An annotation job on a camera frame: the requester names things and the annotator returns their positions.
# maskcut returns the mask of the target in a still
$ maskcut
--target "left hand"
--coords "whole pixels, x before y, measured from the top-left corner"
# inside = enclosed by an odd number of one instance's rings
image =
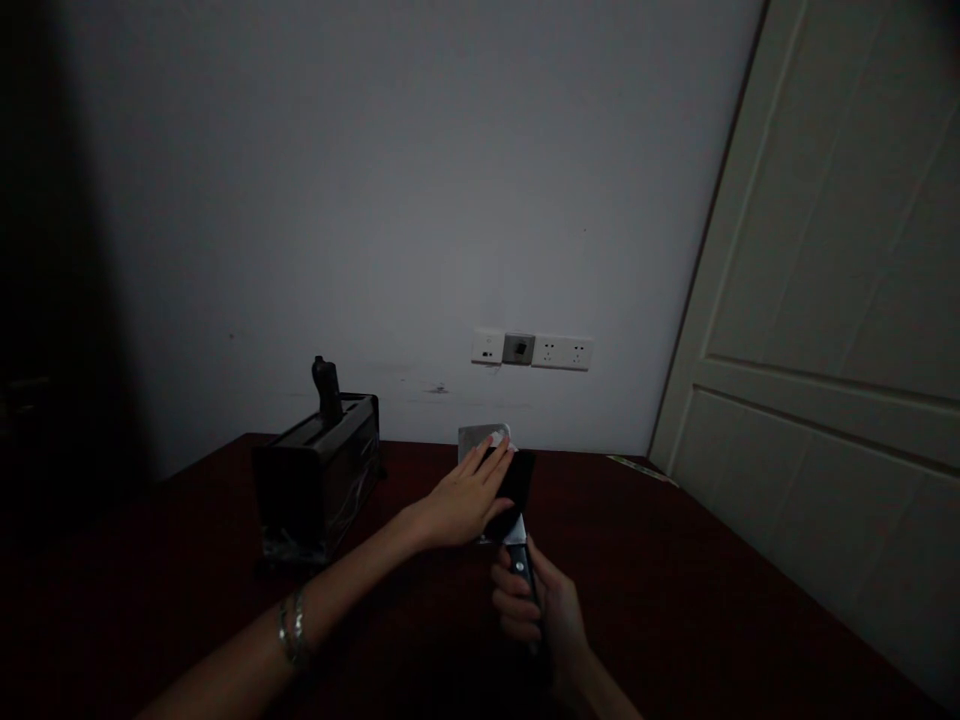
[[[473,448],[429,495],[404,510],[423,548],[463,545],[476,539],[490,520],[513,507],[497,491],[513,461],[510,439],[504,438],[481,464],[490,447],[487,438]]]

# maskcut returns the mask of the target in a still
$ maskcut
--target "dark red tabletop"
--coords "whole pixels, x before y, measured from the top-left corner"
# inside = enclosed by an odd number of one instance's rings
[[[244,435],[11,571],[4,655],[32,717],[129,717],[294,587],[254,572]],[[383,444],[349,550],[455,464]],[[597,654],[648,718],[942,717],[883,658],[689,495],[602,455],[538,452],[525,514],[577,583]],[[274,713],[550,716],[490,604],[494,549],[423,554],[369,595]]]

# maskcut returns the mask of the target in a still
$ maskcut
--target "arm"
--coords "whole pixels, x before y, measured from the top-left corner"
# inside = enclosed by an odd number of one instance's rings
[[[496,498],[513,459],[509,441],[481,465],[489,445],[488,438],[427,497],[304,587],[304,637],[310,648],[405,560],[421,550],[475,539],[491,518],[512,505]],[[238,720],[261,715],[297,673],[280,644],[278,613],[279,604],[202,660],[139,717]]]
[[[543,605],[543,627],[553,653],[554,694],[580,717],[600,720],[642,720],[620,686],[590,649],[573,580],[564,575],[527,538],[533,560],[534,581]],[[541,611],[529,600],[526,581],[509,571],[510,556],[500,548],[491,569],[496,588],[493,604],[500,626],[512,638],[528,643],[540,640],[536,621]]]

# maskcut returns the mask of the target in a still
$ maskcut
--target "switch plate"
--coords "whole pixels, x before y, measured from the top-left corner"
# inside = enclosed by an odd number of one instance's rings
[[[482,365],[499,365],[503,358],[503,330],[496,328],[473,329],[473,351],[470,362]]]
[[[533,348],[534,367],[586,372],[593,359],[593,338],[537,335]]]
[[[507,333],[503,343],[503,362],[505,365],[529,365],[533,359],[533,345],[536,338],[523,333]]]

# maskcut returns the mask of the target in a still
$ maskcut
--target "forearm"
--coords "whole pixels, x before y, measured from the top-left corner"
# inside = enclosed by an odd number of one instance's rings
[[[571,671],[570,687],[565,697],[582,717],[596,717],[600,720],[642,720],[613,676],[600,662],[600,659],[588,650]]]
[[[401,513],[303,589],[304,636],[316,648],[356,602],[422,543]],[[274,605],[171,686],[142,718],[259,717],[293,680],[278,637]]]

